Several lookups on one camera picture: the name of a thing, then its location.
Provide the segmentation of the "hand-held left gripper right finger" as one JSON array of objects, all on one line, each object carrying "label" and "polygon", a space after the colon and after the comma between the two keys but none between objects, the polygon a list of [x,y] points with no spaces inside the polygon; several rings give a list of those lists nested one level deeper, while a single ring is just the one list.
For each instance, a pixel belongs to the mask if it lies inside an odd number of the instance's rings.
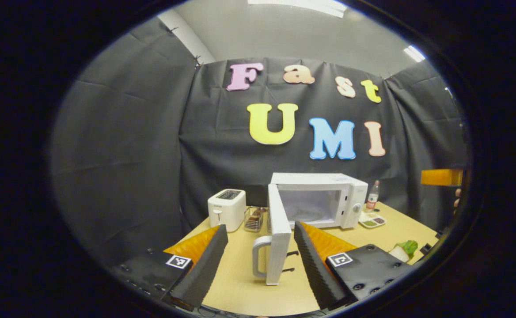
[{"label": "hand-held left gripper right finger", "polygon": [[412,266],[375,246],[355,247],[301,221],[294,240],[320,309],[337,309],[363,300],[398,280]]}]

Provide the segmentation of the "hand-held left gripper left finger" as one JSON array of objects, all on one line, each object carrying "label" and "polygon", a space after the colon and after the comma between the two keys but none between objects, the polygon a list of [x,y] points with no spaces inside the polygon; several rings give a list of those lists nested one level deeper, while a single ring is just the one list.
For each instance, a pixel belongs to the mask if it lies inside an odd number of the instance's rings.
[{"label": "hand-held left gripper left finger", "polygon": [[112,273],[147,298],[193,310],[207,296],[227,243],[226,226],[214,226],[163,251],[122,261]]}]

